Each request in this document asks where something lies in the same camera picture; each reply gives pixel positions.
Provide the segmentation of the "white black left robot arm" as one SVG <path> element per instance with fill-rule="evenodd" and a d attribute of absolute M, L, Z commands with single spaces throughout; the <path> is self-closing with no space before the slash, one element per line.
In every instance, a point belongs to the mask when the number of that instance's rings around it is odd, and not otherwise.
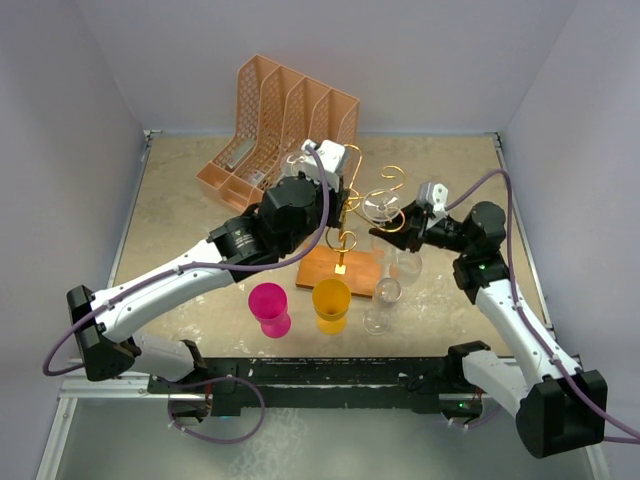
<path fill-rule="evenodd" d="M 201 388 L 206 365 L 195 342 L 148 338 L 140 329 L 199 295 L 300 261 L 326 228 L 340 226 L 348 196 L 336 174 L 284 177 L 260 202 L 166 264 L 110 289 L 70 290 L 67 304 L 87 378 L 97 382 L 135 371 L 184 392 Z"/>

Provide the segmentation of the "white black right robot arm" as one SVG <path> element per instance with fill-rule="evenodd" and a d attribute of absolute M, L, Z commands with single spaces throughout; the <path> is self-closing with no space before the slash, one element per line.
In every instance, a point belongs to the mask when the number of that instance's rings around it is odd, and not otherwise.
<path fill-rule="evenodd" d="M 456 221 L 413 202 L 402 213 L 404 226 L 391 221 L 370 234 L 412 253 L 424 245 L 458 253 L 457 287 L 489 319 L 517 362 L 507 365 L 481 342 L 454 346 L 444 369 L 446 383 L 456 391 L 474 385 L 492 397 L 514 418 L 521 442 L 536 458 L 602 442 L 605 421 L 597 412 L 606 407 L 606 381 L 596 370 L 583 370 L 527 304 L 501 253 L 510 234 L 504 210 L 483 201 Z"/>

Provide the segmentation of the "clear tall wine glass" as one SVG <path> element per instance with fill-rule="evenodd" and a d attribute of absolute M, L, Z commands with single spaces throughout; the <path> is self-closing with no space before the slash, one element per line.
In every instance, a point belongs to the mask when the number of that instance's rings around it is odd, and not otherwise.
<path fill-rule="evenodd" d="M 297 177 L 304 170 L 307 155 L 302 150 L 286 153 L 280 160 L 280 170 L 283 177 Z"/>

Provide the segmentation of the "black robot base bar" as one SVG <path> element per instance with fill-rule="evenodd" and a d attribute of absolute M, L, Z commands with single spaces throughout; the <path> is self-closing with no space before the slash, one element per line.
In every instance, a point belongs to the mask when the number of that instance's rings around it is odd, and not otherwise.
<path fill-rule="evenodd" d="M 209 357 L 206 369 L 175 385 L 152 378 L 149 391 L 207 395 L 213 416 L 245 408 L 402 409 L 417 414 L 478 418 L 481 394 L 453 372 L 445 357 Z"/>

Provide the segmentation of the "clear flute wine glass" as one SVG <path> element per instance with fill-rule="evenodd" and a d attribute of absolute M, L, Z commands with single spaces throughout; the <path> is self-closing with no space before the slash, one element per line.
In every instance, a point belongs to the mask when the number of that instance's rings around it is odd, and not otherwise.
<path fill-rule="evenodd" d="M 374 189 L 364 197 L 362 213 L 377 227 L 383 227 L 392 221 L 400 212 L 400 197 L 396 192 L 386 189 Z M 382 271 L 395 255 L 395 248 L 382 239 L 371 236 L 371 250 L 376 262 L 382 266 Z"/>

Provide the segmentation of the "clear round wine glass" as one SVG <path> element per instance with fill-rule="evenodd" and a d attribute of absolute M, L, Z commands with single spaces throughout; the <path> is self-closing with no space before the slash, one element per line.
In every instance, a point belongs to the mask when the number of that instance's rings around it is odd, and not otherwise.
<path fill-rule="evenodd" d="M 418 253 L 400 251 L 389 266 L 389 276 L 406 288 L 419 279 L 422 269 L 423 262 Z"/>

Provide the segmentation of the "gold wire wine glass rack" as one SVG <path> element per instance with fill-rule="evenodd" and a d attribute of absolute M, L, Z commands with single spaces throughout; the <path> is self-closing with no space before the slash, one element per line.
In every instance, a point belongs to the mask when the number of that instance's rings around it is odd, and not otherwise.
<path fill-rule="evenodd" d="M 339 279 L 357 298 L 372 298 L 374 288 L 382 276 L 382 266 L 376 262 L 372 250 L 365 248 L 362 234 L 357 233 L 349 224 L 351 218 L 358 218 L 367 226 L 377 227 L 362 213 L 366 194 L 356 188 L 356 179 L 363 162 L 362 150 L 353 144 L 346 146 L 347 162 L 344 178 L 351 189 L 343 228 L 326 229 L 324 240 L 299 263 L 295 285 L 298 288 L 312 290 L 316 284 L 326 279 Z M 398 192 L 404 185 L 405 172 L 396 165 L 385 165 L 380 176 L 395 184 L 386 190 Z"/>

